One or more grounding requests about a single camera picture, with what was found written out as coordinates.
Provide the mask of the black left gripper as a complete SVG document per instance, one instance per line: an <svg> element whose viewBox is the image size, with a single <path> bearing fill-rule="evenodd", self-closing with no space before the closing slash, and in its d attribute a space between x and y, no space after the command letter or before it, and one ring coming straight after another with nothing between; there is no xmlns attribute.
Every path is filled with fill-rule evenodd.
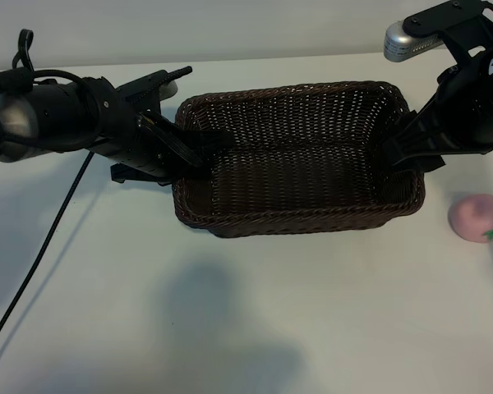
<svg viewBox="0 0 493 394"><path fill-rule="evenodd" d="M208 161L208 150L229 149L226 131L184 131L161 114L175 84L94 85L94 152L117 164L111 179L168 186Z"/></svg>

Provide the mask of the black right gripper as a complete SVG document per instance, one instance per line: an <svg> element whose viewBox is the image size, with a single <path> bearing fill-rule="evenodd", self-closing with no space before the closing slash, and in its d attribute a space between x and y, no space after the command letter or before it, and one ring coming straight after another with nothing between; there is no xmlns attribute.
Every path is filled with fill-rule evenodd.
<svg viewBox="0 0 493 394"><path fill-rule="evenodd" d="M437 82L419 113L403 114L384 134L393 172L433 172L445 165L433 155L493 150L493 48L450 67Z"/></svg>

